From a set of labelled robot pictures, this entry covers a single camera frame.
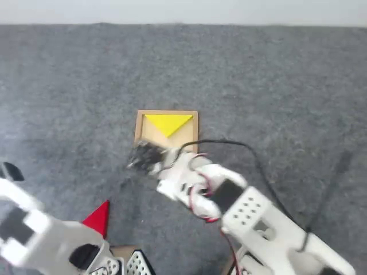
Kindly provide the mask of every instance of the gray carpet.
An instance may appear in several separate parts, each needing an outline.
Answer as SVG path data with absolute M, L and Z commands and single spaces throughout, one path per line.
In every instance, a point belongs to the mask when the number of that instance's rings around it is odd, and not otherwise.
M 125 170 L 137 109 L 198 110 L 202 138 L 253 145 L 303 225 L 348 151 L 315 233 L 363 274 L 366 47 L 366 29 L 0 26 L 0 155 L 55 217 L 82 220 L 110 199 L 112 245 L 141 246 L 158 275 L 195 275 L 219 274 L 229 248 L 216 225 Z M 201 151 L 268 194 L 246 151 Z

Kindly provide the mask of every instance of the white plastic bracket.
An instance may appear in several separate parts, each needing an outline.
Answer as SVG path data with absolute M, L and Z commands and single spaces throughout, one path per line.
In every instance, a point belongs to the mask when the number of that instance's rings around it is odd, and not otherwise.
M 126 275 L 151 275 L 143 253 L 134 251 L 126 265 Z
M 261 220 L 271 201 L 253 186 L 249 186 L 223 216 L 223 230 L 243 239 Z

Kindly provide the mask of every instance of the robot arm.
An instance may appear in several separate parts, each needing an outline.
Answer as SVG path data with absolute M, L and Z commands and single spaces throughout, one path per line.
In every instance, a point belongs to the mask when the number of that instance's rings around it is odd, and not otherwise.
M 240 244 L 240 270 L 254 275 L 355 275 L 353 267 L 316 235 L 309 235 L 246 180 L 203 155 L 163 150 L 144 141 L 136 145 L 130 167 L 159 179 L 157 191 L 181 201 L 207 222 L 221 220 L 221 230 Z

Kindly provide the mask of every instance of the red wire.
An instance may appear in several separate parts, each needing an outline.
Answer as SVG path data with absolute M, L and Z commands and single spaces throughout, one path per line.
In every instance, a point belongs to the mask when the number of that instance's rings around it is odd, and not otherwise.
M 224 234 L 224 232 L 222 230 L 220 230 L 220 233 L 226 239 L 226 241 L 229 244 L 229 247 L 231 249 L 233 261 L 235 262 L 236 275 L 240 275 L 240 267 L 239 267 L 239 262 L 238 262 L 237 257 L 236 257 L 235 249 L 233 248 L 233 245 L 231 244 L 231 241 L 229 240 L 229 238 Z
M 211 185 L 211 183 L 210 183 L 210 179 L 209 179 L 206 175 L 204 175 L 203 173 L 201 173 L 201 172 L 197 171 L 196 169 L 194 169 L 194 168 L 191 166 L 191 162 L 192 162 L 195 158 L 197 158 L 197 157 L 199 157 L 199 156 L 206 156 L 206 153 L 200 153 L 200 154 L 197 154 L 197 155 L 196 155 L 196 156 L 194 156 L 192 159 L 190 159 L 190 162 L 189 162 L 189 168 L 190 168 L 190 170 L 191 170 L 191 171 L 196 172 L 199 176 L 201 176 L 201 177 L 203 177 L 203 178 L 205 179 L 205 181 L 206 181 L 206 187 L 208 188 L 208 193 L 207 193 L 207 195 L 210 195 L 210 194 L 212 194 L 212 192 L 213 192 L 212 185 Z

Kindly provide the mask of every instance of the wooden puzzle board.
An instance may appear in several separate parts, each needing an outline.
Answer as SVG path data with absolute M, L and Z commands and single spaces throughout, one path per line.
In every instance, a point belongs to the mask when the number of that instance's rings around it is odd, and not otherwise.
M 175 123 L 175 119 L 181 119 L 185 121 L 186 117 L 191 116 L 182 125 L 178 122 L 177 125 L 181 125 L 177 130 L 173 131 L 169 136 L 164 134 L 164 130 L 158 126 L 164 126 L 164 123 L 159 124 L 159 117 L 170 121 L 170 117 L 167 115 L 173 115 L 172 121 Z M 138 116 L 136 118 L 135 127 L 135 141 L 139 139 L 147 139 L 157 145 L 163 147 L 180 147 L 186 142 L 192 142 L 198 139 L 198 112 L 197 111 L 163 111 L 163 110 L 138 110 Z M 198 152 L 198 146 L 192 145 L 185 148 L 193 152 Z

